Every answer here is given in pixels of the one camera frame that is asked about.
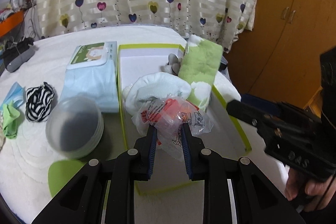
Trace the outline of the person right hand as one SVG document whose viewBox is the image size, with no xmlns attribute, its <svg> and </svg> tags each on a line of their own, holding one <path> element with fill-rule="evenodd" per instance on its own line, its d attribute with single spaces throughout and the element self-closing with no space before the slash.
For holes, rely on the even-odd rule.
<svg viewBox="0 0 336 224">
<path fill-rule="evenodd" d="M 304 211 L 322 210 L 327 207 L 335 195 L 335 178 L 330 176 L 325 182 L 307 180 L 303 174 L 290 168 L 285 186 L 285 196 L 288 201 L 291 201 L 301 193 L 312 198 L 305 205 Z"/>
</svg>

